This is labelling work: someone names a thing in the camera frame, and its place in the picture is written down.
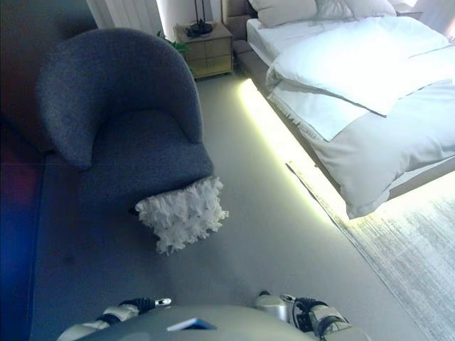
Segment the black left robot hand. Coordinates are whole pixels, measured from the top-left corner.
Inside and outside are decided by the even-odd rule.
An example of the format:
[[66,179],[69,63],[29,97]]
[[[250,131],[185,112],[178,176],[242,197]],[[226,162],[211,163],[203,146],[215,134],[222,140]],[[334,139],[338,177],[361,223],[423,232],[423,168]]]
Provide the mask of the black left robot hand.
[[140,315],[148,313],[150,310],[153,310],[157,307],[168,306],[172,303],[170,298],[134,298],[131,300],[122,301],[120,307],[133,307],[135,308]]

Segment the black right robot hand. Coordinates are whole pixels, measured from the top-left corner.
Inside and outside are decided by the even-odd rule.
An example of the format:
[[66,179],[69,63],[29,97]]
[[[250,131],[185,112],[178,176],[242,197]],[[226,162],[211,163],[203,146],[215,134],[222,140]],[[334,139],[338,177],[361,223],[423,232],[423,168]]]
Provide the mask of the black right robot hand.
[[289,294],[276,296],[269,291],[261,291],[255,298],[253,306],[288,323],[290,321],[290,305],[295,300],[296,298]]

